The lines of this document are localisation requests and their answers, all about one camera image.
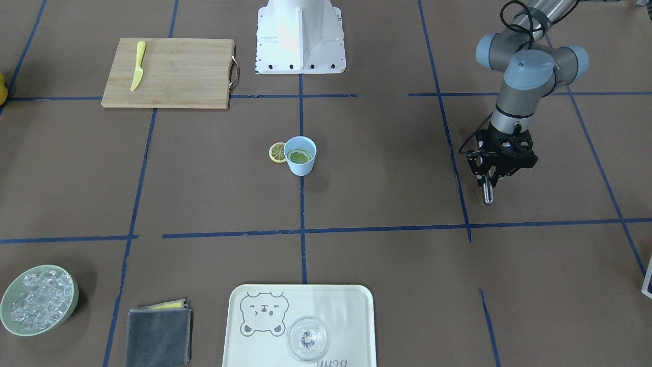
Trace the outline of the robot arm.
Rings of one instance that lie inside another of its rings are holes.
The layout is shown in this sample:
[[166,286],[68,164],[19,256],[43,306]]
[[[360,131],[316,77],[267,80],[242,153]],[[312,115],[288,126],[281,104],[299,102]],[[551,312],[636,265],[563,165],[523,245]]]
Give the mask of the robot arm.
[[582,47],[553,48],[539,43],[577,4],[510,1],[508,5],[519,7],[514,18],[501,18],[504,30],[479,41],[477,62],[503,73],[493,112],[472,134],[478,147],[465,152],[480,187],[493,188],[503,177],[535,166],[538,158],[529,128],[538,103],[587,72],[589,56]]

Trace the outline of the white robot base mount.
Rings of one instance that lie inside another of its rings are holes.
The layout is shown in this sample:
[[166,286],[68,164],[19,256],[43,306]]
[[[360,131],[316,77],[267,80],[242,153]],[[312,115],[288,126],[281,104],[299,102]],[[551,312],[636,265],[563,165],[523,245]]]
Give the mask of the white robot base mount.
[[269,1],[257,21],[257,74],[345,72],[342,12],[331,1]]

